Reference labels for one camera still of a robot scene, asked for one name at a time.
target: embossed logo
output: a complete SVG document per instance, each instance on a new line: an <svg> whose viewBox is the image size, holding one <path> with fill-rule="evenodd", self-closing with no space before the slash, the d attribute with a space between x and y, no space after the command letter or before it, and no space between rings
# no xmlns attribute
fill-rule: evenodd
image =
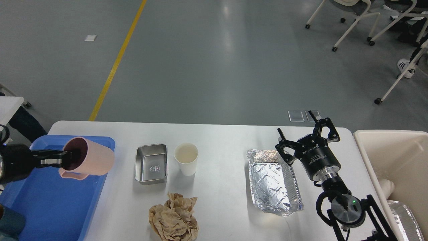
<svg viewBox="0 0 428 241"><path fill-rule="evenodd" d="M161 171L161 167L160 166L152 166L150 168L151 172L160 172Z"/></svg>

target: chair leg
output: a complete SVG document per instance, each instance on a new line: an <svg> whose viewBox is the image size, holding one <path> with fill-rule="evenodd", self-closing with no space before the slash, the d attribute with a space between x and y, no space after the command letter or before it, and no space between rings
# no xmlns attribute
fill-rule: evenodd
<svg viewBox="0 0 428 241"><path fill-rule="evenodd" d="M334 44L333 49L337 48L340 42L342 42L342 40L348 35L348 33L351 32L351 30L355 27L355 25L361 20L361 17L362 16L357 17L355 22L348 28L348 30L346 30L346 32L342 35L342 37L340 37L340 39Z"/></svg>
<svg viewBox="0 0 428 241"><path fill-rule="evenodd" d="M397 80L394 82L394 84L389 88L389 90L386 92L386 94L380 99L380 102L382 102L394 89L394 87L398 84L398 82L403 78L404 74L409 70L410 66L415 66L415 63L420 59L422 54L426 51L425 48L422 48L421 51L413 58L413 60L409 63L409 65L403 70L403 72L398 76Z"/></svg>
<svg viewBox="0 0 428 241"><path fill-rule="evenodd" d="M377 26L377 24L378 24L378 22L379 22L379 17L380 17L380 12L377 12L376 13L376 20L374 21L374 24L373 24L373 27L372 27L372 30L370 31L370 33L369 33L369 39L371 40L371 38L372 38L372 35L373 35L373 32L375 31L375 29L376 29L376 26Z"/></svg>
<svg viewBox="0 0 428 241"><path fill-rule="evenodd" d="M428 19L425 21L424 27L422 27L422 30L419 33L418 38L416 39L416 42L421 41L421 38L424 36L424 33L427 30L427 28L428 28Z"/></svg>
<svg viewBox="0 0 428 241"><path fill-rule="evenodd" d="M311 18L308 20L308 22L306 23L306 25L311 24L312 20L314 20L315 16L318 14L318 12L321 10L322 6L325 4L327 0L323 0L320 4L320 6L318 6L317 10L315 10L315 12L312 14Z"/></svg>
<svg viewBox="0 0 428 241"><path fill-rule="evenodd" d="M371 40L372 42L377 40L377 38L379 38L384 32L386 32L390 27L392 27L394 24L396 24L398 21L400 21L404 16L407 15L407 13L410 13L410 11L413 10L413 8L416 6L416 1L413 0L412 1L412 6L410 6L410 8L408 8L404 13L398 15L398 18L396 18L394 21L392 21L390 24L388 24L388 26L384 27L378 34L376 34Z"/></svg>

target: office chair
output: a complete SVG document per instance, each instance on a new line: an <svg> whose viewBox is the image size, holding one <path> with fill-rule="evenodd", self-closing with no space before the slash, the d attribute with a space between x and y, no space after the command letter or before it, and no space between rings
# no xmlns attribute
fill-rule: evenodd
<svg viewBox="0 0 428 241"><path fill-rule="evenodd" d="M409 5L398 3L397 1L391 1L391 0L385 0L385 5L389 8L396 10L400 12L401 14L396 18L394 21L392 21L388 26L386 26L382 31L380 31L378 34L376 34L373 38L370 38L370 36L367 38L367 41L369 42L370 46L375 45L375 40L377 40L385 31L387 31L390 27L392 27L394 24L396 24L400 19L403 17L423 17L428 18L428 14L423 14L422 12L428 11L428 8L418 8L416 6L416 0L412 0L412 5L409 7ZM418 38L416 39L416 42L419 43L421 41L421 38L424 35L424 32L426 31L428 27L428 21L425 22L424 26L422 27L421 32L418 35Z"/></svg>
<svg viewBox="0 0 428 241"><path fill-rule="evenodd" d="M18 96L18 95L16 95L15 93L13 93L10 89L8 89L6 86L4 86L3 84L1 84L0 83L0 90L6 90L9 94L11 94L12 96ZM30 102L28 102L28 101L26 101L25 99L24 99L24 102L22 103L22 105L26 108L26 109L28 109L28 108L30 108L31 107L31 103Z"/></svg>
<svg viewBox="0 0 428 241"><path fill-rule="evenodd" d="M418 54L412 59L412 61L407 65L407 67L403 70L403 72L398 75L397 80L394 82L394 84L389 88L389 90L386 92L386 94L382 98L377 98L374 100L374 103L376 105L380 105L385 98L389 95L389 93L394 89L394 87L398 84L398 82L403 78L405 73L409 70L411 66L415 66L415 63L419 61L419 64L416 65L419 70L421 70L423 73L428 74L428 40L425 41L421 45L421 50L418 52Z"/></svg>
<svg viewBox="0 0 428 241"><path fill-rule="evenodd" d="M322 8L322 6L325 4L327 0L323 0L320 4L320 6L315 10L315 12L312 14L311 18L308 20L308 22L306 23L305 28L309 29L311 27L311 22L312 20L315 18L315 16L318 14L318 12L320 11L320 9ZM340 44L340 42L342 42L342 40L348 35L349 32L351 32L351 30L355 27L356 24L358 24L358 22L366 17L370 17L370 16L374 16L376 15L376 20L373 24L372 30L370 31L369 36L371 36L376 28L376 25L379 21L379 16L380 13L379 12L370 12L370 7L372 6L372 3L375 0L359 0L357 1L355 4L353 3L349 3L348 1L343 1L343 0L329 0L335 7L339 8L340 10L342 10L345 13L352 13L355 14L357 16L357 18L355 19L355 21L353 22L353 24L348 28L348 30L346 30L346 32L342 35L342 37L334 44L333 48L331 49L333 52L337 51L338 45ZM344 23L346 21L346 19L343 17L340 19L340 22Z"/></svg>

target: brown paper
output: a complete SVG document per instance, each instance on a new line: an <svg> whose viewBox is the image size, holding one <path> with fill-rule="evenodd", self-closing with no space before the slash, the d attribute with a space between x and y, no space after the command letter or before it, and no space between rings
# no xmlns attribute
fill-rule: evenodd
<svg viewBox="0 0 428 241"><path fill-rule="evenodd" d="M162 241L193 241L198 237L199 226L193 216L197 197L183 198L178 193L168 193L164 205L149 210L149 223Z"/></svg>

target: aluminum foil tray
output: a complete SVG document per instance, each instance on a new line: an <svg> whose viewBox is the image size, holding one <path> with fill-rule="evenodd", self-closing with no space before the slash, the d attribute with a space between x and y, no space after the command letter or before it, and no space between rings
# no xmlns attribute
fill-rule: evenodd
<svg viewBox="0 0 428 241"><path fill-rule="evenodd" d="M402 202L387 200L405 241L424 241L412 211Z"/></svg>
<svg viewBox="0 0 428 241"><path fill-rule="evenodd" d="M276 150L249 150L248 171L253 204L265 213L286 217L303 210L293 168Z"/></svg>

